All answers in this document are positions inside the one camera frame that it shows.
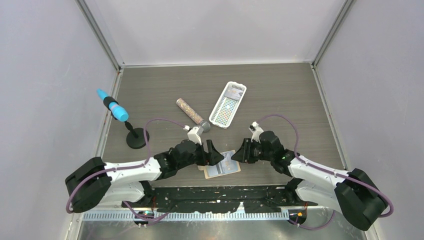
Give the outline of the silver VIP credit card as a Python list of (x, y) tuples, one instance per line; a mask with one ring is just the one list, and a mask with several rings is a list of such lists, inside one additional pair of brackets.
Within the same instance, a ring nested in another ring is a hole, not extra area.
[(240, 85), (232, 84), (230, 86), (229, 91), (231, 93), (242, 93), (242, 94), (244, 94), (245, 88), (243, 86), (240, 86)]

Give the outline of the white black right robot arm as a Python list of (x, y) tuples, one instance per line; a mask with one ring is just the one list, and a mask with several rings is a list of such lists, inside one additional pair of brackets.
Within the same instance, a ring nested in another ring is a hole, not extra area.
[(280, 174), (291, 177), (285, 198), (291, 205), (312, 202), (332, 209), (354, 227), (367, 231), (389, 207), (370, 177), (358, 168), (332, 169), (285, 148), (272, 131), (244, 139), (232, 160), (246, 164), (268, 161)]

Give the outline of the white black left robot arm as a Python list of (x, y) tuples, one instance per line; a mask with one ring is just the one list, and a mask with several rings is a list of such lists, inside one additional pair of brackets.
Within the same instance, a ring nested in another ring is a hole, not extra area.
[(100, 156), (86, 161), (65, 179), (69, 194), (67, 213), (83, 213), (109, 202), (138, 203), (148, 207), (153, 193), (148, 182), (173, 177), (187, 166), (215, 166), (224, 160), (208, 139), (206, 145), (183, 140), (175, 147), (145, 160), (110, 163)]

